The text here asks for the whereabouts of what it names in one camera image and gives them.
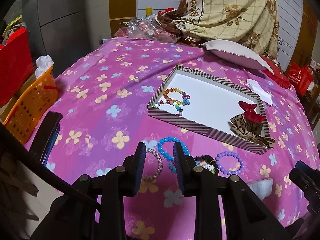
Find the white paper sheet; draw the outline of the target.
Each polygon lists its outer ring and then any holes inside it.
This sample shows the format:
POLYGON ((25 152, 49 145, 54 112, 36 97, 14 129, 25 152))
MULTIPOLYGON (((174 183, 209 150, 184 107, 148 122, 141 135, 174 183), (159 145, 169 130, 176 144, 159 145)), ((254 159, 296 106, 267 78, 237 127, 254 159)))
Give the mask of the white paper sheet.
POLYGON ((262 89, 259 83, 253 79, 247 79, 246 86, 255 94, 260 96, 260 99, 272 106, 272 95, 262 89))

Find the orange plastic basket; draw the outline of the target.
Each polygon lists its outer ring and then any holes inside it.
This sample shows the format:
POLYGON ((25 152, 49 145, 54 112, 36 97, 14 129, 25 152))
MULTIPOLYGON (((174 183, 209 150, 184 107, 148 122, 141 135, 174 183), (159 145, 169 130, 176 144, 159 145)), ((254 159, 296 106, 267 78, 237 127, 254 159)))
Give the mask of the orange plastic basket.
POLYGON ((60 89, 55 84, 53 68, 49 67, 21 94, 3 121, 6 129, 23 145, 30 139, 45 111, 59 97, 60 89))

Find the grey refrigerator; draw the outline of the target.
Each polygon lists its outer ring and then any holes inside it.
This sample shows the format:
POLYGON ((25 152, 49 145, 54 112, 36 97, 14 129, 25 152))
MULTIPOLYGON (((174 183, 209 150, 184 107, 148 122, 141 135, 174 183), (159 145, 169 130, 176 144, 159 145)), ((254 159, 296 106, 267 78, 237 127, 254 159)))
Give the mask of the grey refrigerator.
POLYGON ((89 53, 84 0, 23 0, 22 17, 32 57, 49 55, 55 77, 89 53))

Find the pale pink pillow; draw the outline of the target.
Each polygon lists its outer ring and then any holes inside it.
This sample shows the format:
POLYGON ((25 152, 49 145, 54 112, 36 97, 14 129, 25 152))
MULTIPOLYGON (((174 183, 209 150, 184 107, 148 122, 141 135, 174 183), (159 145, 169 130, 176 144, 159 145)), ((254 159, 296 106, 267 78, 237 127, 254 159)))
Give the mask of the pale pink pillow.
POLYGON ((202 43, 200 46, 231 63, 249 69, 268 70, 274 74, 272 68, 261 56, 239 43, 217 39, 202 43))

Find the black flower scrunchie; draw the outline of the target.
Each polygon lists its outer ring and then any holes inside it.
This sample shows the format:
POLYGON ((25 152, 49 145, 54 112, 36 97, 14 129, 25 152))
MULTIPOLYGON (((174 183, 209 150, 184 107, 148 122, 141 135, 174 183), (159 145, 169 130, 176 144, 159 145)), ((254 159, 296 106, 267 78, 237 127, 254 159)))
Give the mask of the black flower scrunchie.
POLYGON ((216 174, 216 175, 219 174, 219 170, 217 169, 217 166, 216 166, 216 161, 212 156, 210 155, 196 156, 194 160, 197 166, 201 166, 207 169, 212 174, 216 174))

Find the striped tray white inside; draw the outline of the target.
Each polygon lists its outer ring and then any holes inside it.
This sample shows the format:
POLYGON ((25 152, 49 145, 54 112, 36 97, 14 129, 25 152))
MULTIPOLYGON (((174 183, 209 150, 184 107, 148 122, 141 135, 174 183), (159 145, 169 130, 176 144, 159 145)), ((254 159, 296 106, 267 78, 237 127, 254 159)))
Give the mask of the striped tray white inside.
POLYGON ((223 78, 193 68, 176 65, 148 103, 148 115, 205 137, 233 145, 256 154, 270 147, 240 137, 232 131, 231 119, 244 111, 239 102, 256 104, 255 113, 265 116, 258 94, 223 78), (164 99, 168 88, 180 88, 190 95, 182 116, 164 99))

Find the purple floral bedsheet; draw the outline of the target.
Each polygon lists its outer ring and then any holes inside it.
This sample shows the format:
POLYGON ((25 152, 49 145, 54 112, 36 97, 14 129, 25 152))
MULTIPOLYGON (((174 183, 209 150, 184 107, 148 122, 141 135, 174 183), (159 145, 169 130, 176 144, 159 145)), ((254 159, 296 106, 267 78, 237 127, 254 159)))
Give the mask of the purple floral bedsheet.
POLYGON ((271 178, 265 205, 283 226, 307 212, 308 201, 290 180, 299 160, 319 168, 319 155, 304 109, 293 88, 283 89, 262 72, 224 61, 201 48, 145 39, 113 38, 78 59, 56 80, 62 95, 51 111, 63 115, 48 170, 73 183, 80 175, 103 176, 134 153, 139 142, 156 148, 175 137, 193 156, 232 151, 245 163, 249 183, 271 178), (266 106, 274 148, 258 155, 148 116, 147 105, 171 70, 182 64, 244 86, 256 80, 272 96, 266 106))

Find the red gift bag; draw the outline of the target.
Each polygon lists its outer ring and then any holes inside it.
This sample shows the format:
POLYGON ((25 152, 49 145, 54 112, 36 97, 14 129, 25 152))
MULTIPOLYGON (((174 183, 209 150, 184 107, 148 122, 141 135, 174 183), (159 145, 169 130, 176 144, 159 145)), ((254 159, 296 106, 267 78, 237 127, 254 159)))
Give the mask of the red gift bag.
POLYGON ((313 77, 309 65, 307 64, 304 67, 300 67, 298 64, 293 62, 289 66, 289 70, 286 72, 286 76, 291 84, 294 86, 296 93, 300 96, 304 96, 313 77))

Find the red satin bow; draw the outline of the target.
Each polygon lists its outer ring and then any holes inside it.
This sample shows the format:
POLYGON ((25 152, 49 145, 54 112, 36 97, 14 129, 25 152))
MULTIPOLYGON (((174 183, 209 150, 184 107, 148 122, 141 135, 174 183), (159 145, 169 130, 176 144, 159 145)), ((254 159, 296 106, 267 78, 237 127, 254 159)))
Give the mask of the red satin bow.
POLYGON ((244 110, 246 120, 259 124, 266 120, 266 117, 255 112, 257 104, 249 104, 244 101, 238 102, 239 106, 244 110))

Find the cream floral quilt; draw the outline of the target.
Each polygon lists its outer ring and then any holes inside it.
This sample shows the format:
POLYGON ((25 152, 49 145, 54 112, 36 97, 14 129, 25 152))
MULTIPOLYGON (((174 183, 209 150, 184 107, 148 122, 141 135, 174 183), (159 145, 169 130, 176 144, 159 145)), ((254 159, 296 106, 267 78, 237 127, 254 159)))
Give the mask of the cream floral quilt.
POLYGON ((181 0, 158 19, 177 36, 230 40, 259 55, 278 56, 277 0, 181 0))

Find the clear plastic bag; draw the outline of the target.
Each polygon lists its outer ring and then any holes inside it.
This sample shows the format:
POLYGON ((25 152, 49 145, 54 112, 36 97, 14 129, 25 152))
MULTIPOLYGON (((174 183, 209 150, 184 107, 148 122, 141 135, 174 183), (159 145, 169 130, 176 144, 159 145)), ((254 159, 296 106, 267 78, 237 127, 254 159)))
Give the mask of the clear plastic bag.
POLYGON ((178 37, 166 31, 154 17, 131 18, 127 25, 127 34, 132 38, 147 38, 154 41, 176 43, 178 37))

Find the red cushion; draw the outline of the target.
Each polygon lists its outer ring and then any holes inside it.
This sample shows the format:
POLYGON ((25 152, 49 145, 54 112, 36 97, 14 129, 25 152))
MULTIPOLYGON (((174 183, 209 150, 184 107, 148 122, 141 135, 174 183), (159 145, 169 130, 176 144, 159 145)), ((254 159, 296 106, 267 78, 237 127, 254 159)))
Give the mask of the red cushion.
POLYGON ((273 73, 271 73, 269 70, 262 70, 262 72, 267 75, 269 78, 271 78, 273 81, 275 81, 280 87, 284 89, 291 88, 291 83, 289 82, 288 78, 284 75, 284 72, 279 68, 273 60, 271 60, 268 57, 265 57, 264 55, 260 56, 273 70, 273 73))

